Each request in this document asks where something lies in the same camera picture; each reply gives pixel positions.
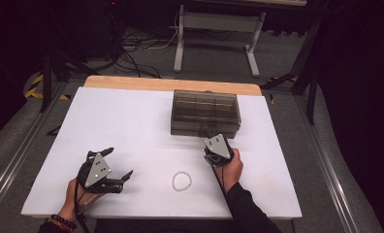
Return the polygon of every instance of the table leg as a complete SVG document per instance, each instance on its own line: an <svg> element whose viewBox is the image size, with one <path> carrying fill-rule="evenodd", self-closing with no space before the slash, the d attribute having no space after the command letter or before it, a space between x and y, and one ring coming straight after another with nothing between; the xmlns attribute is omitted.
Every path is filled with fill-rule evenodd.
<svg viewBox="0 0 384 233"><path fill-rule="evenodd" d="M258 42L259 34L261 33L262 25L264 24L265 21L265 13L261 13L259 15L259 20L256 25L256 29L253 32L253 38L252 38L252 43L251 45L246 45L245 50L246 50L246 55L247 55L247 60L249 61L249 66L250 70L252 71L252 76L255 78L259 78L259 69L258 65L256 64L255 60L255 55L253 54L253 51L255 50L256 44Z"/></svg>
<svg viewBox="0 0 384 233"><path fill-rule="evenodd" d="M174 71L180 72L182 68L182 57L183 57L183 22L184 22L185 6L180 5L179 10L179 30L177 32L177 48L175 56Z"/></svg>

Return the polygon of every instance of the person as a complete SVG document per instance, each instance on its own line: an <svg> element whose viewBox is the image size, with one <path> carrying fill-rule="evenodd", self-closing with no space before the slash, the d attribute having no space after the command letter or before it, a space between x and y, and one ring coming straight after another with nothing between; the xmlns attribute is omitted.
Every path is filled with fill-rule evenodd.
<svg viewBox="0 0 384 233"><path fill-rule="evenodd" d="M240 152L234 149L235 156L233 160L222 167L216 168L216 173L224 186L226 193L226 202L234 218L233 223L238 232L244 233L278 233L279 228L267 217L265 213L253 202L251 193L243 189L240 185L240 175L243 169L243 163L240 160ZM39 229L39 233L65 233L73 232L76 228L76 217L74 215L74 192L76 188L76 179L69 181L66 199L63 207L56 216L44 222ZM80 207L85 212L102 195L93 193L84 193L84 189L79 185L78 196ZM95 232L112 232L106 227L96 227Z"/></svg>

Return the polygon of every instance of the person's right hand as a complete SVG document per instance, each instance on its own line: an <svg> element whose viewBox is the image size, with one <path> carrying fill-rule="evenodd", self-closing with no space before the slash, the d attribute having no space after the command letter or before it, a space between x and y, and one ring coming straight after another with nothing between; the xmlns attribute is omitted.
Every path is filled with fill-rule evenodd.
<svg viewBox="0 0 384 233"><path fill-rule="evenodd" d="M240 160L240 151L238 149L233 150L235 156L232 161L223 165L223 167L216 168L217 176L221 183L223 183L226 193L228 193L229 189L240 180L240 175L243 169L243 163Z"/></svg>

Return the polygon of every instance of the desk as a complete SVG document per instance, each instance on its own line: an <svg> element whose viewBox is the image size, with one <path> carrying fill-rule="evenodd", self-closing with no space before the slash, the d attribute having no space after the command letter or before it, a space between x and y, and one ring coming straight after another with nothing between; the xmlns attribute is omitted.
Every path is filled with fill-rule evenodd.
<svg viewBox="0 0 384 233"><path fill-rule="evenodd" d="M306 5L304 0L244 0L232 1L235 5L244 5L244 3L259 3L264 5L283 5L291 7L302 7ZM174 71L180 72L183 57L183 30L184 28L200 28L213 30L229 30L239 32L251 32L253 34L250 44L245 45L245 52L249 62L249 66L253 77L260 77L258 65L256 63L255 50L258 42L262 25L265 21L265 12L261 12L258 17L242 17L242 16L226 16L219 14L202 14L194 12L186 12L185 6L180 5L179 9L179 28L177 34L177 47L175 56Z"/></svg>
<svg viewBox="0 0 384 233"><path fill-rule="evenodd" d="M257 85L118 77L89 77L78 90L21 213L35 217L57 213L67 181L78 173L87 152L114 147L106 157L112 168L109 178L118 179L130 170L134 174L122 193L100 199L88 216L230 218L203 158L204 139L170 134L173 90L184 87L238 95L242 125L229 143L240 149L244 162L241 184L269 217L301 217L268 106ZM179 171L192 178L190 188L182 192L172 187Z"/></svg>

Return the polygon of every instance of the white tabletop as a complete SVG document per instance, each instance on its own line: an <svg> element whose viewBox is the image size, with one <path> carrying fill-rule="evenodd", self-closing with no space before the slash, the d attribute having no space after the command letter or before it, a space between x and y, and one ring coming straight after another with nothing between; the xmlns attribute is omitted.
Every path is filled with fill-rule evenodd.
<svg viewBox="0 0 384 233"><path fill-rule="evenodd" d="M68 181L89 150L114 148L108 175L134 173L120 194L108 194L91 217L231 217L204 160L204 139L171 135L171 91L81 87L26 199L22 214L46 217L61 208ZM238 95L241 127L231 147L244 163L240 183L271 218L301 217L301 209L263 96ZM172 186L187 172L192 185Z"/></svg>

